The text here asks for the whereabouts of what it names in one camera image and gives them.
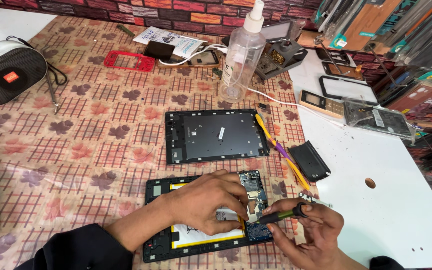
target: black sleeve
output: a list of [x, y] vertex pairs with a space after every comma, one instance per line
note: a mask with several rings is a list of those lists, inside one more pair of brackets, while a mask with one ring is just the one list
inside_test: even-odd
[[404, 270], [404, 267], [390, 257], [377, 256], [369, 262], [369, 270]]
[[15, 270], [131, 270], [133, 253], [98, 224], [55, 234]]

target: white spray bottle cap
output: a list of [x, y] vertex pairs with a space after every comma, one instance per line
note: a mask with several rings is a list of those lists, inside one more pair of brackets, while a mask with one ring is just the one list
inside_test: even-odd
[[256, 0], [252, 11], [246, 14], [246, 19], [244, 20], [243, 27], [251, 33], [259, 33], [261, 27], [263, 26], [263, 8], [265, 3], [261, 0]]

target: spray bottle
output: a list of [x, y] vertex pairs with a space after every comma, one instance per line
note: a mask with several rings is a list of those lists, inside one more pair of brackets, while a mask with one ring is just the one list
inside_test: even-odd
[[263, 1], [256, 0], [252, 11], [246, 14], [243, 27], [234, 29], [229, 38], [222, 83], [219, 87], [219, 93], [226, 102], [238, 103], [244, 99], [265, 48], [266, 39], [260, 33], [264, 21], [264, 5]]

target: white desk surface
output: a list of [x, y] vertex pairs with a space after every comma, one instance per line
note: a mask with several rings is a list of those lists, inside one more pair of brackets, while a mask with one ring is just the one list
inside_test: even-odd
[[[0, 9], [0, 40], [9, 35], [28, 40], [54, 17]], [[301, 89], [322, 95], [318, 79], [325, 73], [314, 50], [289, 74], [295, 95]], [[303, 109], [299, 114], [306, 140], [332, 172], [317, 186], [321, 199], [344, 216], [339, 247], [365, 266], [387, 255], [405, 268], [432, 267], [432, 191], [402, 142], [336, 126]], [[367, 177], [376, 188], [366, 186]]]

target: screwdriver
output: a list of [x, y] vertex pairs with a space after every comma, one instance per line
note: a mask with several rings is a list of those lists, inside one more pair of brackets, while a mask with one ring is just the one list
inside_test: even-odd
[[262, 224], [262, 225], [265, 225], [265, 224], [268, 224], [268, 223], [276, 223], [276, 222], [281, 221], [281, 220], [283, 220], [285, 218], [290, 218], [290, 217], [293, 217], [293, 216], [307, 218], [308, 216], [305, 215], [303, 213], [303, 211], [301, 210], [301, 206], [303, 206], [305, 204], [306, 203], [304, 203], [304, 202], [299, 202], [291, 210], [283, 211], [283, 212], [274, 212], [274, 213], [271, 213], [269, 215], [262, 216], [261, 218], [259, 218], [259, 220], [255, 221], [255, 222], [253, 222], [251, 224]]

